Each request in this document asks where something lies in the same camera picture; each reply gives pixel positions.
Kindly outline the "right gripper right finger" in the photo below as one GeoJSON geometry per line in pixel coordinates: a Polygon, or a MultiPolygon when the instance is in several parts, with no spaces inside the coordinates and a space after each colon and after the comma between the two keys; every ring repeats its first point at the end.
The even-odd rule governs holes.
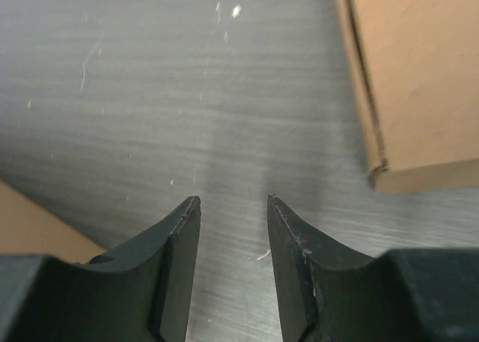
{"type": "Polygon", "coordinates": [[[476,341],[478,250],[362,254],[270,196],[267,225],[285,341],[476,341]]]}

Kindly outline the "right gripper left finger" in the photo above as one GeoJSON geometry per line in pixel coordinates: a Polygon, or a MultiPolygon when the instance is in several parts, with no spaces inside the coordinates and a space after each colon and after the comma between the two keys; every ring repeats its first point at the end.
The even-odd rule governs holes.
{"type": "Polygon", "coordinates": [[[3,341],[184,341],[201,226],[188,197],[87,263],[1,256],[3,341]]]}

